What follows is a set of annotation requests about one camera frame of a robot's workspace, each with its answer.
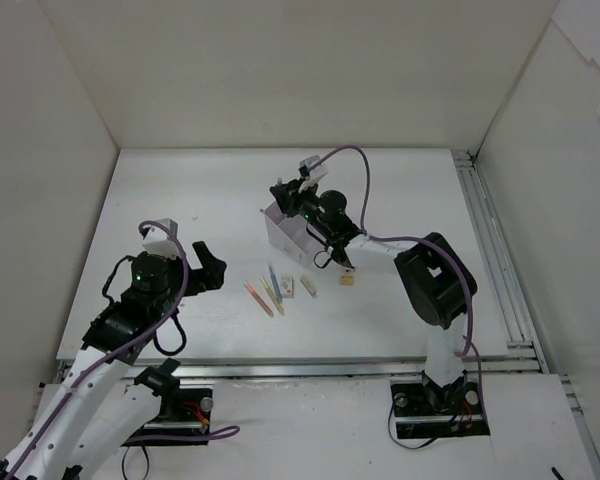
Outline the white three-compartment organizer box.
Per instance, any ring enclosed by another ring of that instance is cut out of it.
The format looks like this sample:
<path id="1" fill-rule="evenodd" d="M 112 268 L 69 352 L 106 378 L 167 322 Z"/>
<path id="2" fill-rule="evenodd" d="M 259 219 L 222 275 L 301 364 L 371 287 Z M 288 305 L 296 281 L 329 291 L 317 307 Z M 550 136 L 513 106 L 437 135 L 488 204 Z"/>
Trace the white three-compartment organizer box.
<path id="1" fill-rule="evenodd" d="M 314 257 L 323 251 L 321 243 L 307 232 L 302 216 L 288 217 L 276 202 L 261 210 L 269 243 L 299 265 L 314 267 Z"/>

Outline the blue highlighter pen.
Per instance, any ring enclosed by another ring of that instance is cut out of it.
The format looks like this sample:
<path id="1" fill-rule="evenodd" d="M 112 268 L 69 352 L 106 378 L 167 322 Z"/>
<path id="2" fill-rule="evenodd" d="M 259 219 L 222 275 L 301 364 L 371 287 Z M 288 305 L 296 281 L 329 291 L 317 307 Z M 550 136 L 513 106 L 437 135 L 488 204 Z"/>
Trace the blue highlighter pen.
<path id="1" fill-rule="evenodd" d="M 271 280 L 271 285 L 272 285 L 275 297 L 278 302 L 282 303 L 282 294 L 281 294 L 280 286 L 278 283 L 278 279 L 277 279 L 274 267 L 271 262 L 269 262 L 267 264 L 267 267 L 268 267 L 269 277 Z"/>

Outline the yellow highlighter pen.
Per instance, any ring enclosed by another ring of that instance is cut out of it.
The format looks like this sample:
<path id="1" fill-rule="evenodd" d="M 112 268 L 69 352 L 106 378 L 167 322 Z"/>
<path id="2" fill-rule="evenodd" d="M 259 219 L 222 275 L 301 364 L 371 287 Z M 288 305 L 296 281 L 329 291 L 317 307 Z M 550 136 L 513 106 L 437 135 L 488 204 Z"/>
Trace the yellow highlighter pen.
<path id="1" fill-rule="evenodd" d="M 269 298 L 271 299 L 271 302 L 273 303 L 275 309 L 277 310 L 277 312 L 281 315 L 284 316 L 285 315 L 285 310 L 282 306 L 281 301 L 277 298 L 273 287 L 270 285 L 270 283 L 264 278 L 261 277 L 260 278 L 260 282 L 264 288 L 264 290 L 266 291 L 267 295 L 269 296 Z"/>

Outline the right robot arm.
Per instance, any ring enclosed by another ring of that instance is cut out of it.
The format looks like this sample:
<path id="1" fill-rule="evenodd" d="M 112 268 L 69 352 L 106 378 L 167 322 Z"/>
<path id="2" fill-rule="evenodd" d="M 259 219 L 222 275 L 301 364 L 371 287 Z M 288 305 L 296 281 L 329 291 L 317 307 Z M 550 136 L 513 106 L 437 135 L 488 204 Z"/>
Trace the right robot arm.
<path id="1" fill-rule="evenodd" d="M 305 235 L 322 247 L 327 264 L 397 275 L 411 308 L 428 325 L 424 403 L 444 412 L 459 402 L 466 386 L 463 358 L 473 347 L 478 286 L 445 237 L 437 232 L 423 238 L 370 235 L 347 215 L 344 194 L 319 195 L 300 179 L 279 182 L 269 192 L 283 217 L 305 222 Z"/>

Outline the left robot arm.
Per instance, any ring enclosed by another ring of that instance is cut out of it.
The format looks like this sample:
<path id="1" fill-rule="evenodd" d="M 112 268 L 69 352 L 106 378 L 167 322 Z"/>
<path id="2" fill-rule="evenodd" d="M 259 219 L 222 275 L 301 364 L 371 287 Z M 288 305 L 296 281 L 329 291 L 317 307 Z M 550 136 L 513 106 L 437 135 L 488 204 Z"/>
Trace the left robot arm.
<path id="1" fill-rule="evenodd" d="M 202 242 L 191 269 L 181 250 L 172 256 L 130 257 L 131 284 L 92 322 L 55 396 L 21 442 L 0 460 L 0 479 L 90 479 L 146 422 L 179 409 L 177 361 L 148 367 L 121 397 L 109 394 L 134 365 L 157 329 L 174 318 L 181 300 L 224 284 L 227 265 Z"/>

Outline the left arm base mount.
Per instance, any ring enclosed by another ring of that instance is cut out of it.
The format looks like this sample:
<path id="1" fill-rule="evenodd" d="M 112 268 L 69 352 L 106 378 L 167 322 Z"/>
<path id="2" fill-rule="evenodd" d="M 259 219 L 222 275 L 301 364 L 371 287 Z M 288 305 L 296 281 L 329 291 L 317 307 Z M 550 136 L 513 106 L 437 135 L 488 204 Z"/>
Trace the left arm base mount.
<path id="1" fill-rule="evenodd" d="M 134 379 L 160 400 L 158 413 L 137 429 L 124 446 L 203 446 L 209 441 L 213 390 L 208 385 L 185 385 L 174 374 L 180 363 L 168 358 L 144 369 Z"/>

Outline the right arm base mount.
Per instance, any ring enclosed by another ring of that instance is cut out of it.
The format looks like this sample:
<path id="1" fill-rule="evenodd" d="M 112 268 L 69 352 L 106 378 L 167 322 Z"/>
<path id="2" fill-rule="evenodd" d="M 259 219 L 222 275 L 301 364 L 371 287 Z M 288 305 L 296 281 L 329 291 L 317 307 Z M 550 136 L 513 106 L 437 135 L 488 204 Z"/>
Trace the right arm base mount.
<path id="1" fill-rule="evenodd" d="M 443 406 L 436 407 L 421 383 L 392 383 L 390 392 L 389 426 L 397 440 L 425 444 L 490 435 L 476 381 L 469 380 Z"/>

